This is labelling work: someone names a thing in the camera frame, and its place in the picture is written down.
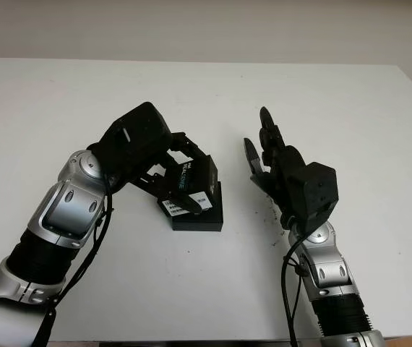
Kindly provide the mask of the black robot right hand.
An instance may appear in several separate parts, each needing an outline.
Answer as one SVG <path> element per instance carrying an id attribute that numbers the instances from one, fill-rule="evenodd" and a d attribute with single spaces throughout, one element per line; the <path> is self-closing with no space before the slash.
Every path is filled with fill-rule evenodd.
<path id="1" fill-rule="evenodd" d="M 293 169 L 304 166 L 304 160 L 296 148 L 285 144 L 266 107 L 261 107 L 259 118 L 262 154 L 257 153 L 249 138 L 244 138 L 244 151 L 251 170 L 250 179 L 280 208 L 280 223 L 284 229 L 289 230 L 297 218 L 286 177 Z"/>

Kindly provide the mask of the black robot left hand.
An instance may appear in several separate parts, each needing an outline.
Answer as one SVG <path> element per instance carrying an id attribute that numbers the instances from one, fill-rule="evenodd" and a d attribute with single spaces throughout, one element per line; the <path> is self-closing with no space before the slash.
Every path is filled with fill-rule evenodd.
<path id="1" fill-rule="evenodd" d="M 119 166 L 112 192 L 133 184 L 158 199 L 169 216 L 199 215 L 218 206 L 218 170 L 185 133 L 172 134 L 170 147 L 136 150 L 137 165 Z"/>

